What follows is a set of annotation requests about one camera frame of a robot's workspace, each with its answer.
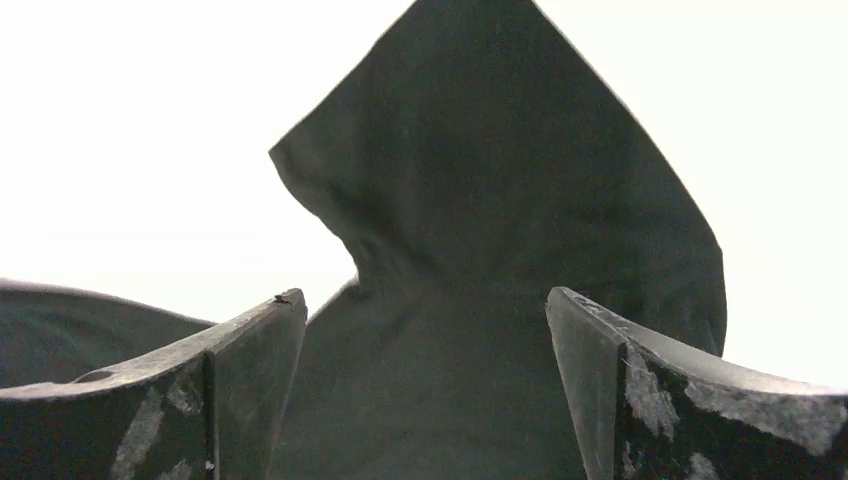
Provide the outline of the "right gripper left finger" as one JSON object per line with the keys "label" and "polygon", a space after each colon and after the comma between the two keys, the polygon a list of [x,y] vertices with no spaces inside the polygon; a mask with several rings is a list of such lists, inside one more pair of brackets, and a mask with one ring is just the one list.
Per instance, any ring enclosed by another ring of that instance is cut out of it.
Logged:
{"label": "right gripper left finger", "polygon": [[297,289],[223,322],[70,288],[1,292],[5,479],[271,479]]}

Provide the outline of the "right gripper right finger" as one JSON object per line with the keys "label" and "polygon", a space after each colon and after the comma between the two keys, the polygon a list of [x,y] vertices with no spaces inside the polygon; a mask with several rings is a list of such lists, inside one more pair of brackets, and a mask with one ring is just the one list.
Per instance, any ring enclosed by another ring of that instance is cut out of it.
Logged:
{"label": "right gripper right finger", "polygon": [[752,370],[564,287],[546,305],[591,479],[843,479],[847,393]]}

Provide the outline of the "black t shirt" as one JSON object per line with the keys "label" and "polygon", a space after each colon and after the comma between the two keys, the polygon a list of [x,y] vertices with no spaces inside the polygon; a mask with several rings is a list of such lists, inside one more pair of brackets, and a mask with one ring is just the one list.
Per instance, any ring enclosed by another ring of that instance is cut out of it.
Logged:
{"label": "black t shirt", "polygon": [[357,269],[305,333],[271,479],[581,479],[544,302],[722,352],[722,253],[531,1],[418,1],[270,152]]}

